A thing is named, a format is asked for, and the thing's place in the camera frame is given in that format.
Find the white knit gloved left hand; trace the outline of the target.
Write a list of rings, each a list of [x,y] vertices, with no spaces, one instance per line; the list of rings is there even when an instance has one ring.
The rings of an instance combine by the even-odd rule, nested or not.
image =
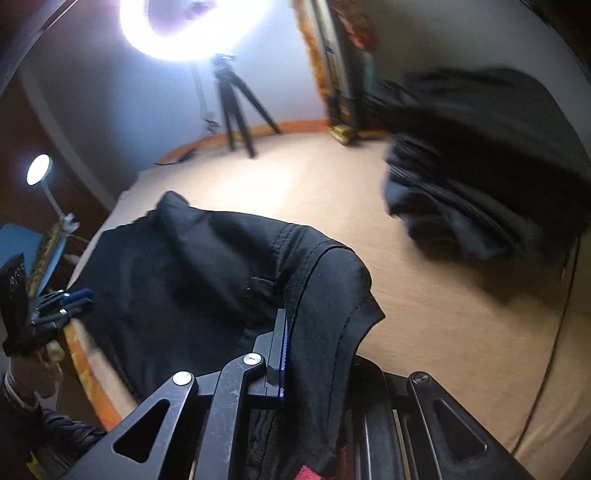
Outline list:
[[[63,378],[61,362],[44,363],[40,349],[25,356],[13,355],[9,360],[6,374],[9,391],[26,405],[54,396]]]

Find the left forearm with bracelets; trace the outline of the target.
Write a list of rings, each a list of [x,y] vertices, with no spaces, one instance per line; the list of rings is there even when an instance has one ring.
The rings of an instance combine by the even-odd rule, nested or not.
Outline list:
[[[60,479],[105,436],[99,427],[22,402],[2,375],[3,479]]]

